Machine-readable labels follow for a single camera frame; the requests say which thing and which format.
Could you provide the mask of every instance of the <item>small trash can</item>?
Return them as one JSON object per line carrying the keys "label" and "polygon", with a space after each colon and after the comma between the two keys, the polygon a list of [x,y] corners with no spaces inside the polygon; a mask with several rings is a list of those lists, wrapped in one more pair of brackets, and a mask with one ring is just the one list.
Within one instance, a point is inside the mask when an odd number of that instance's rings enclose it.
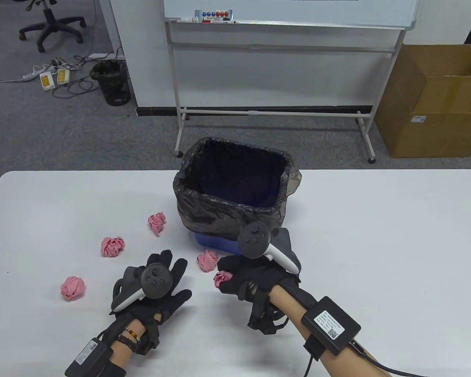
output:
{"label": "small trash can", "polygon": [[281,226],[301,179],[284,151],[207,137],[185,153],[173,190],[183,225],[200,244],[237,253],[224,241],[253,221]]}
{"label": "small trash can", "polygon": [[123,62],[109,60],[92,67],[90,77],[98,81],[105,101],[110,106],[122,106],[131,100],[128,71]]}

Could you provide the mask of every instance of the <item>paper ball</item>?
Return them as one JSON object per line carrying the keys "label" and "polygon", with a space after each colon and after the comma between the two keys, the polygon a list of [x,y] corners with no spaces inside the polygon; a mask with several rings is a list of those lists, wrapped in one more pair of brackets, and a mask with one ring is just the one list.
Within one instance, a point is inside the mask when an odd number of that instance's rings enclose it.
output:
{"label": "paper ball", "polygon": [[166,216],[163,212],[159,212],[156,215],[151,215],[148,218],[148,224],[150,225],[150,228],[156,236],[158,236],[159,233],[162,232],[164,228],[164,221],[166,221]]}
{"label": "paper ball", "polygon": [[85,292],[85,284],[81,278],[70,276],[61,285],[61,295],[67,301],[73,301],[82,296]]}
{"label": "paper ball", "polygon": [[220,289],[220,283],[228,282],[230,279],[232,279],[232,276],[233,275],[227,271],[220,271],[214,276],[214,286]]}
{"label": "paper ball", "polygon": [[116,257],[124,249],[124,240],[122,237],[105,237],[101,242],[101,254],[109,258]]}
{"label": "paper ball", "polygon": [[206,250],[203,254],[200,254],[197,257],[197,262],[201,269],[208,273],[209,271],[213,271],[218,263],[218,254],[212,250]]}

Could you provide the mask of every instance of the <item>forearm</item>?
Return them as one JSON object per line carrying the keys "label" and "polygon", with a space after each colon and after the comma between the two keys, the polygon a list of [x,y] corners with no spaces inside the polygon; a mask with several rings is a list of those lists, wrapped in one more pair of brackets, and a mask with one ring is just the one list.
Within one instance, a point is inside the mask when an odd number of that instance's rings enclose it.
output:
{"label": "forearm", "polygon": [[[306,309],[279,285],[272,289],[269,297],[270,302],[282,310],[307,340],[310,331],[301,322],[303,315],[307,312]],[[388,373],[361,358],[350,347],[346,347],[338,356],[334,356],[327,350],[319,359],[331,377],[390,377]]]}
{"label": "forearm", "polygon": [[[161,320],[161,315],[160,314],[155,314],[154,318],[157,321],[160,321]],[[137,334],[137,336],[139,336],[139,337],[141,337],[146,331],[146,328],[144,328],[142,323],[140,321],[138,321],[137,319],[132,321],[128,325],[128,328],[130,330],[132,330],[133,332],[135,332]],[[131,334],[129,334],[127,331],[123,332],[122,334],[126,338],[129,338],[131,341],[136,343],[136,339],[133,338],[133,336]],[[120,366],[122,369],[126,369],[126,366],[129,363],[129,359],[131,358],[131,355],[133,354],[131,349],[128,346],[126,346],[125,344],[120,343],[119,341],[113,342],[112,345],[111,345],[111,348],[113,350],[113,354],[110,357],[110,362],[115,364],[116,366]]]}

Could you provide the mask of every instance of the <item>gray carpet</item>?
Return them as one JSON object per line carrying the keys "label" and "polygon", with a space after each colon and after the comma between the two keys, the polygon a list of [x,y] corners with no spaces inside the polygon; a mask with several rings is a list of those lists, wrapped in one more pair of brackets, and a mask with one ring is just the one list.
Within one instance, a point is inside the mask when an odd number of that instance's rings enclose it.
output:
{"label": "gray carpet", "polygon": [[[93,33],[93,51],[111,51],[99,4],[93,27],[90,0],[58,0],[53,7],[56,16],[86,17],[84,44],[57,33],[47,38],[47,52],[40,54],[36,32],[30,33],[28,41],[18,39],[18,29],[43,18],[39,7],[24,11],[26,4],[0,0],[0,79],[20,78],[33,65],[54,57],[73,61],[75,54],[85,56]],[[90,65],[79,74],[87,74]],[[137,117],[133,101],[120,108],[108,106],[99,90],[73,99],[54,99],[38,81],[0,84],[0,177],[11,170],[177,169],[180,160],[172,153],[175,124],[172,117]],[[234,127],[241,125],[255,127]],[[275,125],[280,128],[269,129]],[[376,129],[372,141],[377,163],[368,165],[353,120],[192,117],[188,126],[182,150],[200,137],[221,136],[287,150],[300,169],[471,168],[471,158],[392,159]]]}

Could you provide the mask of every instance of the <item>beaded bracelet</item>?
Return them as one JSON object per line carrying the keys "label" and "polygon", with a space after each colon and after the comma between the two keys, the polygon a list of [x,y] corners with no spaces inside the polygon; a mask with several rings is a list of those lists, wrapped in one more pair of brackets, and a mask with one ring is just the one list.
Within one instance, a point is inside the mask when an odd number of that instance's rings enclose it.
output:
{"label": "beaded bracelet", "polygon": [[126,330],[127,332],[129,332],[129,334],[131,334],[131,336],[136,339],[137,343],[140,342],[141,338],[138,336],[137,333],[135,333],[133,330],[131,330],[131,329],[128,328],[128,327],[126,327],[124,330]]}
{"label": "beaded bracelet", "polygon": [[123,335],[119,335],[117,337],[117,342],[119,343],[122,343],[122,344],[125,344],[126,346],[128,346],[130,348],[130,350],[132,352],[136,352],[136,349],[137,349],[137,344],[134,343],[132,340],[130,340],[129,338],[127,338],[126,336],[123,336]]}

